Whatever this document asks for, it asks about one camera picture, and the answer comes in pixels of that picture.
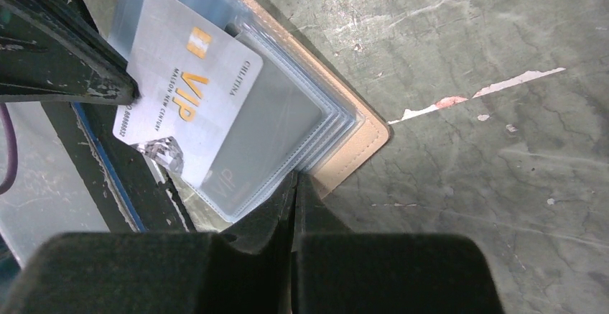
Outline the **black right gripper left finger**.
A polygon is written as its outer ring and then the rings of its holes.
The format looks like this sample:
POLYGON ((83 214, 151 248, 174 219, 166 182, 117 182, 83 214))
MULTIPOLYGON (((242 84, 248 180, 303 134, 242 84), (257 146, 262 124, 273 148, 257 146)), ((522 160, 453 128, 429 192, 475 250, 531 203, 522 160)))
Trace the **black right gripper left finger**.
POLYGON ((221 232, 64 233, 34 253, 3 313, 287 313, 297 174, 221 232))

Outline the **blue credit cards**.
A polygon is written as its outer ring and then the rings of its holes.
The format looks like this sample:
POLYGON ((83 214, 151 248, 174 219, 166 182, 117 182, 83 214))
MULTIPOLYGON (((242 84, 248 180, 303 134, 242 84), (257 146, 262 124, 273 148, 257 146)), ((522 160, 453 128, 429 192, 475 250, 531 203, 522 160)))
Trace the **blue credit cards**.
MULTIPOLYGON (((242 0, 178 0, 253 50, 263 68, 199 186, 186 183, 222 219, 235 222, 264 202, 292 170, 310 170, 355 124, 295 52, 242 0)), ((109 41, 129 61, 143 0, 118 0, 109 41)))

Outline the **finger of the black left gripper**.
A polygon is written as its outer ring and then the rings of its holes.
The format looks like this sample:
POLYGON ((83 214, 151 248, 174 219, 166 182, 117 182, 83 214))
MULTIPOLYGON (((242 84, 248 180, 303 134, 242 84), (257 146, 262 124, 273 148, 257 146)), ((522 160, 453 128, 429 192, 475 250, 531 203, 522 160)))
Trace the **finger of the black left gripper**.
POLYGON ((126 66, 83 0, 1 0, 1 102, 133 103, 126 66))

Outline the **silver VIP credit card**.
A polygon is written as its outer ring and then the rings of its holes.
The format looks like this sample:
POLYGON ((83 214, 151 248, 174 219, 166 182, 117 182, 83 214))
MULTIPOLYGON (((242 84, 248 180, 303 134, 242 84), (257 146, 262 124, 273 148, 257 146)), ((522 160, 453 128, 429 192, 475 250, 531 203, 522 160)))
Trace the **silver VIP credit card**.
POLYGON ((128 74, 140 97, 113 135, 201 185, 263 68, 253 50, 178 0, 143 0, 128 74))

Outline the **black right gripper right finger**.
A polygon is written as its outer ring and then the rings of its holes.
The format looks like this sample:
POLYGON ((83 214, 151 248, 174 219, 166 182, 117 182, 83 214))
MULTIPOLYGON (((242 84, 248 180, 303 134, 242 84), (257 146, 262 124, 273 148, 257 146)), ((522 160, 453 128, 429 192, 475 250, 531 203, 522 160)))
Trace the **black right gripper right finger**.
POLYGON ((294 313, 502 313, 478 245, 455 234, 355 232, 299 174, 294 313))

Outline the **tan leather card holder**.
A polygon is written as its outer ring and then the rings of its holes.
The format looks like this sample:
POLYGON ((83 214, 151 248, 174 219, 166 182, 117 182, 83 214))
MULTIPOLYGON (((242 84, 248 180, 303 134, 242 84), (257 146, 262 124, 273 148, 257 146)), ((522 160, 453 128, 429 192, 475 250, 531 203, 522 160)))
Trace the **tan leather card holder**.
POLYGON ((328 82, 336 94, 353 104, 363 116, 361 126, 347 133, 345 141, 339 143, 338 150, 331 152, 330 156, 312 171, 314 187, 320 197, 325 198, 387 143, 390 128, 363 98, 339 79, 335 71, 329 69, 326 63, 312 53, 315 48, 303 45, 300 39, 287 31, 257 0, 242 1, 253 10, 254 16, 261 20, 263 26, 272 30, 273 36, 278 37, 289 50, 301 57, 328 82))

